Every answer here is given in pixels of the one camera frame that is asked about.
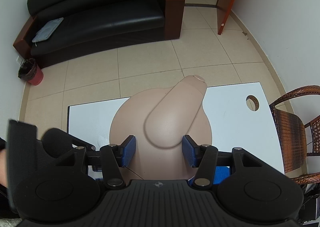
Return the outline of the person's left hand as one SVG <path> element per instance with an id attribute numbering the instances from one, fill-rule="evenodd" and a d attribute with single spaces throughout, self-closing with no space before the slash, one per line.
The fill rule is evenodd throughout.
<path id="1" fill-rule="evenodd" d="M 8 187 L 6 149 L 1 150 L 0 152 L 0 184 L 4 187 Z"/>

